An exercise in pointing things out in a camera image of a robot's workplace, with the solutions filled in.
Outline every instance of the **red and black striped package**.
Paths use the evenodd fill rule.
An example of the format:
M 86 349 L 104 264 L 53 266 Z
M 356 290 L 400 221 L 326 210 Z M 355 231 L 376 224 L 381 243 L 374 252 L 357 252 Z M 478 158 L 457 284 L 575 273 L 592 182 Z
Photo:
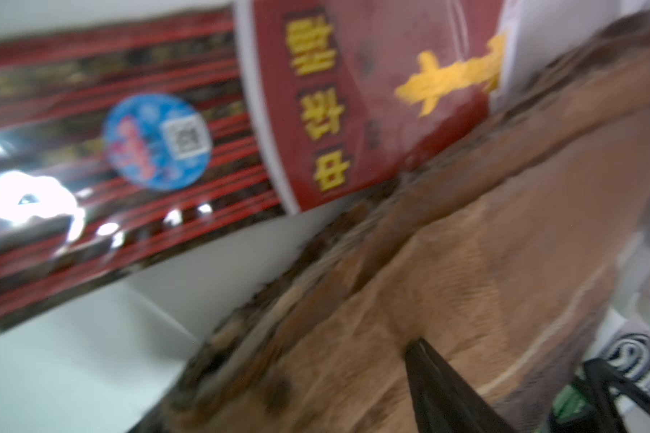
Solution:
M 518 2 L 240 0 L 0 41 L 0 324 L 416 168 L 498 98 Z

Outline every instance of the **blue circular sticker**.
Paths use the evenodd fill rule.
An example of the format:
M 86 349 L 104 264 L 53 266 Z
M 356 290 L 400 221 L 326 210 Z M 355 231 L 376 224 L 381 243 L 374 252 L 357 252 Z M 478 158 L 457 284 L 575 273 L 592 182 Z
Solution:
M 183 188 L 198 180 L 209 163 L 212 140 L 195 109 L 174 96 L 132 96 L 104 122 L 107 154 L 131 182 L 156 190 Z

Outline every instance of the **white surface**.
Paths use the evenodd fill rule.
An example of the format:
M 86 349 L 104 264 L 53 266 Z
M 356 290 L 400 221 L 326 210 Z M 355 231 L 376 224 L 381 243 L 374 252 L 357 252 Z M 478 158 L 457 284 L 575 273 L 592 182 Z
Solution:
M 0 0 L 0 38 L 146 19 L 230 0 Z
M 642 241 L 642 236 L 635 236 L 633 242 L 633 251 L 619 264 L 619 279 L 611 299 L 611 306 L 626 317 L 634 312 L 638 291 L 650 277 L 650 246 Z
M 0 335 L 0 433 L 124 432 L 197 349 L 126 281 Z
M 132 274 L 126 282 L 204 338 L 262 284 L 288 269 L 305 242 L 354 200 L 345 197 L 248 227 Z
M 539 69 L 618 18 L 616 0 L 525 0 L 507 91 L 518 94 Z
M 626 412 L 624 423 L 629 432 L 650 433 L 650 415 L 638 406 L 633 406 Z

